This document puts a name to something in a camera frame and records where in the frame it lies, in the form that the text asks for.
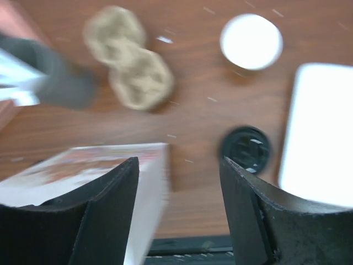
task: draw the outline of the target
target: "white lid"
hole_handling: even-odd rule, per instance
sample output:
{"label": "white lid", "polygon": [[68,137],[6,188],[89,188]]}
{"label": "white lid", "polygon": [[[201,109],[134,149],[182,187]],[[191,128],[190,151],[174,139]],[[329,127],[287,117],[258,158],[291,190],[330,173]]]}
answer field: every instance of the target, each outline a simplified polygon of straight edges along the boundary
{"label": "white lid", "polygon": [[220,38],[224,56],[233,64],[248,70],[272,65],[281,55],[283,39],[278,28],[255,14],[231,19]]}

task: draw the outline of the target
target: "wooden table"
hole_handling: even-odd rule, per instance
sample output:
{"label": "wooden table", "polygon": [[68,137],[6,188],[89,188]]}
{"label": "wooden table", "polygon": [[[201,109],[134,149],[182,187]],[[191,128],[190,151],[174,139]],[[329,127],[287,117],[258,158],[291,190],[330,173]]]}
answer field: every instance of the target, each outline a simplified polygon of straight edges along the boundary
{"label": "wooden table", "polygon": [[[0,178],[73,146],[168,142],[174,192],[157,237],[229,233],[218,176],[221,137],[243,124],[263,130],[272,142],[273,156],[261,177],[276,183],[295,70],[313,61],[353,63],[352,0],[20,3],[58,51],[97,74],[101,90],[94,108],[86,112],[45,105],[23,109],[0,134]],[[108,4],[140,17],[151,50],[165,58],[178,81],[173,103],[144,113],[122,107],[115,98],[107,69],[92,58],[82,40],[85,21]],[[262,15],[284,37],[278,62],[245,80],[224,63],[218,43],[222,27],[242,13]],[[160,35],[173,43],[157,40]],[[23,160],[12,162],[19,157]]]}

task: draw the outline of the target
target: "black lid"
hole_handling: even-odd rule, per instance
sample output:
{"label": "black lid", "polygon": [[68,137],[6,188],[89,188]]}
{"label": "black lid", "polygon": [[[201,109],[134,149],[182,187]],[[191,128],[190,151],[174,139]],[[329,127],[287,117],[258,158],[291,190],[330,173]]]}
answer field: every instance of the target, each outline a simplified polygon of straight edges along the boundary
{"label": "black lid", "polygon": [[259,174],[270,158],[270,142],[266,135],[252,126],[242,126],[224,137],[220,156],[229,157],[252,174]]}

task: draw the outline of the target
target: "gray cup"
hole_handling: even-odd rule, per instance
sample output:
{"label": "gray cup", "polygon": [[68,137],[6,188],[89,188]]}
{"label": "gray cup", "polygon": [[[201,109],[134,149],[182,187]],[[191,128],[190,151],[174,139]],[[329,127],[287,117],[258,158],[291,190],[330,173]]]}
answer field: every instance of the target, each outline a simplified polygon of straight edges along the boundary
{"label": "gray cup", "polygon": [[33,91],[41,103],[71,109],[93,104],[97,86],[90,71],[35,40],[7,37],[0,39],[0,48],[46,75]]}

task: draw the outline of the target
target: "pink object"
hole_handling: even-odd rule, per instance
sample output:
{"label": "pink object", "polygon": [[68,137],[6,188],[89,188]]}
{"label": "pink object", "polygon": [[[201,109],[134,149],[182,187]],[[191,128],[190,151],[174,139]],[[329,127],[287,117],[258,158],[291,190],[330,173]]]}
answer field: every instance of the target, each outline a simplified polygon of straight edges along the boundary
{"label": "pink object", "polygon": [[[0,31],[9,36],[36,39],[49,44],[22,7],[8,0],[0,0]],[[0,130],[20,109],[12,100],[0,101]]]}

